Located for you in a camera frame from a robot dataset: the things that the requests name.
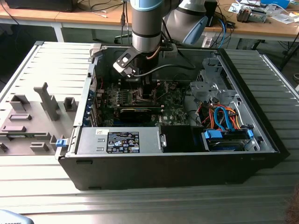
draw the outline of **white cable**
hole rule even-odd
[[[96,14],[96,15],[99,15],[99,16],[102,16],[102,17],[104,17],[104,18],[108,18],[108,16],[106,16],[106,15],[98,14],[98,13],[95,13],[95,12],[92,12],[92,13],[94,13],[94,14]]]
[[[288,11],[286,11],[284,8],[282,8],[281,6],[279,6],[277,4],[269,4],[268,6],[277,6],[277,7],[281,8],[282,10],[284,10],[286,13],[288,13],[288,15],[290,14]]]

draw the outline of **metal bracket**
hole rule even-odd
[[[140,55],[142,52],[131,47],[127,49],[117,60],[114,62],[113,67],[123,76],[131,77],[136,72],[134,69],[128,68],[128,65]]]
[[[102,54],[102,50],[106,50],[106,46],[102,46],[101,43],[94,43],[89,50],[90,58],[88,59],[89,62],[92,62],[93,58],[100,56]]]

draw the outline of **ribbed metal plate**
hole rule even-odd
[[[236,63],[237,70],[282,141],[299,140],[299,97],[282,74],[266,56],[257,51],[226,52],[233,63]],[[288,149],[299,148],[295,145],[289,142],[285,144]]]

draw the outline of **white paper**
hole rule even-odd
[[[240,3],[245,5],[261,6],[261,2],[257,0],[242,0]]]
[[[279,15],[275,15],[273,17],[271,17],[279,22],[282,22],[284,24],[289,24],[289,23],[292,23],[294,22],[294,19],[288,15],[285,15],[285,14],[279,14]]]

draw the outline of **computer case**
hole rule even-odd
[[[71,12],[78,0],[5,0],[10,8],[45,9]]]

